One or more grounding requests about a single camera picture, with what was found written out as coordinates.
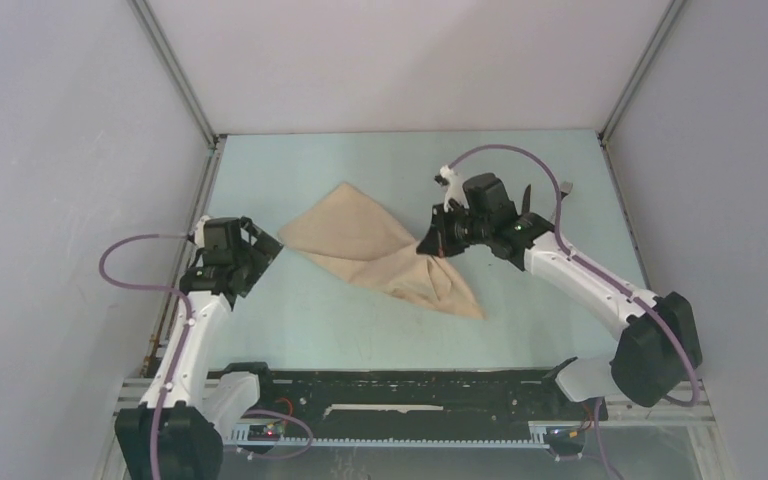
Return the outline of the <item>beige cloth napkin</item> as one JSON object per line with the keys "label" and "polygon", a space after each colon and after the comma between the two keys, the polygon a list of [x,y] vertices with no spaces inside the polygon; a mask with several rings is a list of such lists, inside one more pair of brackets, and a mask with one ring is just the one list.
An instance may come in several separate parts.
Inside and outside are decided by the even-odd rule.
{"label": "beige cloth napkin", "polygon": [[445,314],[483,320],[472,289],[446,259],[418,254],[419,241],[383,206],[343,182],[278,232],[285,246],[348,284]]}

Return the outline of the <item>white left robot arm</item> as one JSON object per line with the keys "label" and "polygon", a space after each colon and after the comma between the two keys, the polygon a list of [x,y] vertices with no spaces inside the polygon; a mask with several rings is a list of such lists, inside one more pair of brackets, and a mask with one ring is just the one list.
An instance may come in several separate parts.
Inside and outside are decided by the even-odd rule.
{"label": "white left robot arm", "polygon": [[137,406],[117,414],[114,431],[133,479],[215,479],[223,440],[247,411],[264,416],[275,388],[253,373],[232,373],[205,396],[210,350],[237,300],[246,297],[283,245],[248,217],[203,216],[185,240],[195,257],[174,287],[170,343]]}

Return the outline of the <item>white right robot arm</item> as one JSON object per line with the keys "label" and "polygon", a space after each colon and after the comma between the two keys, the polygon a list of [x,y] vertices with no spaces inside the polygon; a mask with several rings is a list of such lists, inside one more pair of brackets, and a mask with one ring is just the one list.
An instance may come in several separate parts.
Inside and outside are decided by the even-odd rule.
{"label": "white right robot arm", "polygon": [[612,355],[574,357],[552,371],[541,392],[548,414],[566,418],[583,401],[614,394],[652,407],[685,380],[698,397],[696,370],[703,356],[686,298],[659,296],[604,270],[566,244],[557,222],[530,211],[528,195],[515,206],[492,173],[462,180],[442,167],[435,180],[445,189],[444,200],[432,208],[418,253],[446,258],[485,245],[495,257],[565,292],[617,342]]}

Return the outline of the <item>black table knife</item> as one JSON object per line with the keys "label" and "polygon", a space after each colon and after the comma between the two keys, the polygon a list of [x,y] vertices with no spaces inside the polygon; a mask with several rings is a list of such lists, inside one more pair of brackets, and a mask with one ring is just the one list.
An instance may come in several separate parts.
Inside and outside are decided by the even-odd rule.
{"label": "black table knife", "polygon": [[525,216],[531,211],[531,195],[532,195],[532,185],[528,184],[523,192],[522,202],[521,202],[521,215]]}

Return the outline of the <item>silver fork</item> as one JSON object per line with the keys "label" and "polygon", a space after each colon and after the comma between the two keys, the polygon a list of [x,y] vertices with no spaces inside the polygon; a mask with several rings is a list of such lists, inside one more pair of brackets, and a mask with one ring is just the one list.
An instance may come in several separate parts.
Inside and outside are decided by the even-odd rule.
{"label": "silver fork", "polygon": [[564,199],[567,196],[569,196],[571,194],[571,192],[572,192],[572,189],[573,189],[573,183],[572,182],[570,182],[570,181],[563,181],[560,184],[561,198]]}

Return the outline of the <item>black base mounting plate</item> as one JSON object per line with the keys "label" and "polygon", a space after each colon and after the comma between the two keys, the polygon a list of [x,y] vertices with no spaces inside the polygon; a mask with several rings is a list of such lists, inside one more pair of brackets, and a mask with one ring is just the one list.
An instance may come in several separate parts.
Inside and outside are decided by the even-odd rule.
{"label": "black base mounting plate", "polygon": [[258,407],[289,413],[315,438],[524,440],[539,423],[607,419],[595,400],[567,399],[545,369],[274,370],[236,362],[223,371],[257,375]]}

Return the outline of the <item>left aluminium corner post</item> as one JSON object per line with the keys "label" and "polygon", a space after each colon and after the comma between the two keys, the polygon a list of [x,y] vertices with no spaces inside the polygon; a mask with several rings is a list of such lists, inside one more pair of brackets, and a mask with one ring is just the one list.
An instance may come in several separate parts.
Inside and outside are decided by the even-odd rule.
{"label": "left aluminium corner post", "polygon": [[205,110],[189,81],[171,42],[166,35],[150,1],[129,0],[128,4],[144,29],[149,43],[157,54],[173,86],[183,101],[201,137],[209,149],[215,149],[219,135],[207,118]]}

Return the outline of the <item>aluminium corner post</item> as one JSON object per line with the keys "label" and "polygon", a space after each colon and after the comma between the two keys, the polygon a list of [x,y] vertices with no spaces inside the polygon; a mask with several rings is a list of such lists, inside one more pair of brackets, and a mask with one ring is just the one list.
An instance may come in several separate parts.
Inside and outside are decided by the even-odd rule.
{"label": "aluminium corner post", "polygon": [[614,103],[613,108],[599,132],[599,139],[603,147],[609,145],[611,138],[614,136],[628,108],[634,101],[644,80],[660,54],[660,51],[669,39],[671,33],[680,21],[684,10],[689,4],[690,1],[688,0],[671,0],[668,3],[655,30],[647,41],[643,53],[637,60],[631,75],[625,82],[618,99]]}
{"label": "aluminium corner post", "polygon": [[183,101],[201,137],[209,149],[215,149],[219,135],[207,118],[205,110],[189,81],[171,42],[166,35],[150,1],[129,0],[128,4],[144,29],[149,43],[157,54],[173,86]]}

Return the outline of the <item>right aluminium corner post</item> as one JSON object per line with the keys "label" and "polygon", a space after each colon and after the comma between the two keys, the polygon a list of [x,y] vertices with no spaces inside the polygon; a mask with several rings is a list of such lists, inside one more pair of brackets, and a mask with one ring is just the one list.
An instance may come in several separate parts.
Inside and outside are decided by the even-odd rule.
{"label": "right aluminium corner post", "polygon": [[655,30],[647,41],[643,53],[637,60],[631,75],[625,82],[618,99],[614,103],[613,108],[599,132],[599,139],[603,147],[609,145],[611,138],[614,136],[628,108],[634,101],[644,80],[660,54],[660,51],[669,39],[671,33],[680,21],[684,10],[689,4],[690,1],[688,0],[671,0],[668,3]]}

